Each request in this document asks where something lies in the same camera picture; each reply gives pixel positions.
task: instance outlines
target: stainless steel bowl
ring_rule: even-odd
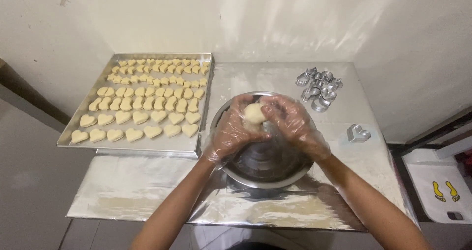
[[[261,96],[279,95],[268,91],[245,93],[256,102]],[[216,113],[211,128],[216,128],[223,112],[229,109],[227,101]],[[271,189],[290,185],[302,178],[313,166],[313,161],[291,146],[271,122],[263,123],[263,130],[273,136],[264,142],[253,142],[238,153],[225,158],[223,171],[234,180],[254,188]]]

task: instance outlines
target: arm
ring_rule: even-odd
[[[169,249],[187,221],[198,195],[214,168],[213,162],[205,157],[200,158],[188,175],[145,222],[130,249]]]
[[[357,217],[388,250],[431,249],[416,225],[331,154],[304,106],[285,96],[262,97],[261,111],[289,142],[306,152],[320,166]]]
[[[398,207],[339,159],[332,155],[317,164],[383,248],[431,249],[420,229]]]
[[[130,250],[169,249],[187,221],[215,164],[219,164],[222,157],[237,151],[248,142],[270,136],[264,132],[249,132],[243,128],[242,111],[251,101],[252,96],[248,95],[233,98],[229,110],[221,116],[214,137],[202,157],[149,217],[131,243]]]

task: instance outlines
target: floor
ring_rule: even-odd
[[[74,219],[61,250],[126,250],[143,223]],[[472,249],[472,225],[421,223],[434,249]],[[331,231],[245,229],[184,225],[171,250],[224,250],[240,241],[266,242],[287,250],[382,247],[370,234]]]

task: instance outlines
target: yellow footprint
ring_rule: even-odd
[[[451,189],[452,201],[454,202],[459,201],[459,199],[461,199],[461,196],[457,195],[457,191],[454,188],[454,186],[452,186],[452,184],[449,181],[446,181],[445,184],[447,185],[447,187],[449,187],[449,189]]]
[[[434,197],[437,198],[439,201],[445,202],[445,198],[443,193],[438,189],[439,185],[437,182],[433,182],[434,193],[436,194]]]

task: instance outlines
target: baking tray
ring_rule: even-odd
[[[188,138],[185,134],[180,133],[172,138],[168,138],[164,131],[162,133],[154,138],[147,138],[145,135],[132,142],[129,143],[126,139],[126,136],[123,138],[119,139],[118,141],[115,142],[109,142],[106,138],[96,142],[92,143],[89,139],[86,139],[85,141],[82,141],[79,144],[72,144],[71,143],[71,133],[74,130],[80,130],[80,131],[85,131],[90,133],[95,128],[98,128],[100,130],[108,131],[110,129],[120,129],[123,132],[125,132],[129,128],[134,128],[138,130],[143,130],[144,127],[146,126],[157,126],[159,125],[162,129],[168,124],[171,124],[170,120],[168,117],[160,122],[159,124],[156,123],[154,120],[151,118],[146,121],[145,123],[136,125],[133,120],[129,120],[124,124],[118,125],[114,121],[113,123],[106,125],[106,126],[99,126],[98,124],[89,126],[89,127],[80,127],[79,122],[80,122],[80,117],[84,114],[88,114],[90,116],[95,116],[96,118],[98,117],[99,114],[105,113],[107,115],[113,115],[115,116],[116,111],[112,110],[98,110],[98,111],[89,111],[88,107],[89,104],[92,103],[98,96],[97,96],[97,90],[103,86],[107,87],[113,87],[115,90],[117,90],[120,87],[131,87],[134,90],[139,88],[140,86],[148,87],[152,86],[151,84],[147,84],[146,82],[140,82],[140,83],[131,83],[130,85],[124,85],[124,84],[114,84],[111,81],[107,81],[107,76],[111,73],[111,69],[114,66],[119,66],[118,61],[120,60],[129,60],[129,59],[157,59],[157,60],[172,60],[172,59],[196,59],[200,61],[200,65],[202,64],[203,61],[209,61],[210,66],[209,66],[209,72],[203,76],[202,74],[188,74],[185,72],[182,72],[181,75],[174,73],[171,74],[169,72],[166,73],[161,73],[161,72],[154,72],[152,71],[150,74],[151,76],[155,78],[163,78],[167,77],[169,78],[170,76],[174,75],[176,77],[182,76],[186,81],[193,81],[193,80],[199,80],[201,78],[207,78],[208,83],[206,87],[202,87],[202,89],[205,90],[205,95],[200,99],[199,101],[199,113],[202,115],[202,118],[197,122],[199,125],[199,132],[204,129],[204,125],[201,126],[200,124],[205,124],[206,123],[206,118],[207,118],[207,111],[208,111],[208,102],[209,102],[209,96],[210,96],[210,86],[211,86],[211,80],[213,78],[213,68],[214,68],[214,59],[213,55],[211,53],[133,53],[133,54],[114,54],[111,59],[109,60],[108,64],[105,66],[103,69],[102,73],[98,77],[97,81],[91,88],[90,92],[87,94],[85,99],[82,101],[80,104],[79,108],[77,111],[74,113],[72,116],[71,120],[67,124],[64,132],[62,132],[61,137],[57,141],[57,146],[59,147],[71,147],[71,148],[91,148],[91,149],[103,149],[107,150],[109,153],[116,153],[116,154],[126,154],[129,153],[130,151],[136,151],[140,152],[145,155],[157,155],[157,156],[174,156],[174,157],[186,157],[186,158],[197,158],[199,151],[200,151],[200,134],[197,133],[195,136]],[[142,74],[141,72],[135,71],[134,74]],[[169,84],[169,85],[164,85],[161,87],[165,88],[172,88],[176,89],[179,86],[177,84]],[[146,112],[147,114],[151,114],[152,110],[139,110],[140,112]],[[182,126],[186,124],[186,120],[183,120],[179,125]]]

